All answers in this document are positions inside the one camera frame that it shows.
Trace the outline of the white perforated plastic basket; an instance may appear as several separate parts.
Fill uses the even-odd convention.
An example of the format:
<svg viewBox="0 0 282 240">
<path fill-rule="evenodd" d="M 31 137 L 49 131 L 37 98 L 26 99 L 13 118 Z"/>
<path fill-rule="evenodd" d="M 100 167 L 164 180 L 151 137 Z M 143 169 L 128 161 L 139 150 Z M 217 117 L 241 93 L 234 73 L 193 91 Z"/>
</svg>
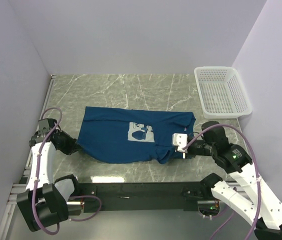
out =
<svg viewBox="0 0 282 240">
<path fill-rule="evenodd" d="M 237 119 L 252 113 L 248 95 L 235 68 L 196 67 L 194 77 L 206 119 Z"/>
</svg>

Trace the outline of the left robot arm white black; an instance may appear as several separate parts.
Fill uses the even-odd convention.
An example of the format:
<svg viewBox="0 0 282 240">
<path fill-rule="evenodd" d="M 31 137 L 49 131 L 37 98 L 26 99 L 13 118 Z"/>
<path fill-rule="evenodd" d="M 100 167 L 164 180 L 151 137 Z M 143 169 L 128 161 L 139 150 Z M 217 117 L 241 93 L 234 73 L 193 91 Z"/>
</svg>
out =
<svg viewBox="0 0 282 240">
<path fill-rule="evenodd" d="M 77 178 L 66 175 L 53 179 L 53 161 L 56 152 L 71 155 L 81 147 L 77 140 L 57 127 L 57 120 L 44 118 L 29 141 L 32 153 L 30 177 L 25 192 L 16 198 L 17 206 L 30 231 L 66 221 L 69 217 L 67 201 L 81 195 Z"/>
</svg>

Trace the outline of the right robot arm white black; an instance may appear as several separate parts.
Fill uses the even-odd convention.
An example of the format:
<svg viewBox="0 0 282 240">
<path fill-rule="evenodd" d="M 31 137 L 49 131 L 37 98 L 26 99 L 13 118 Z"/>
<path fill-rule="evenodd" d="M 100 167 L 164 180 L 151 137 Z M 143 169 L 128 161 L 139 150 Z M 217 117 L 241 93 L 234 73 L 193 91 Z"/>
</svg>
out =
<svg viewBox="0 0 282 240">
<path fill-rule="evenodd" d="M 282 202 L 259 173 L 255 153 L 245 136 L 248 150 L 230 143 L 227 124 L 208 121 L 201 132 L 190 139 L 184 149 L 196 155 L 211 156 L 247 194 L 242 196 L 215 173 L 201 180 L 203 198 L 221 200 L 250 224 L 246 239 L 254 234 L 259 240 L 282 240 Z"/>
</svg>

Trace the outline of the blue t-shirt with print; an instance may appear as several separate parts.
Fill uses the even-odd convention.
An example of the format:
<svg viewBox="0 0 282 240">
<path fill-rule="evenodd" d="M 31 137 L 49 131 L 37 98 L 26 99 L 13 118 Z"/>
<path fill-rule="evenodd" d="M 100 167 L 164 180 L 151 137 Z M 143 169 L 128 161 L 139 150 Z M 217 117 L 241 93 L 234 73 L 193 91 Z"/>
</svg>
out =
<svg viewBox="0 0 282 240">
<path fill-rule="evenodd" d="M 191 135 L 195 121 L 192 112 L 87 106 L 77 144 L 104 163 L 165 164 L 182 157 L 172 144 L 173 134 Z"/>
</svg>

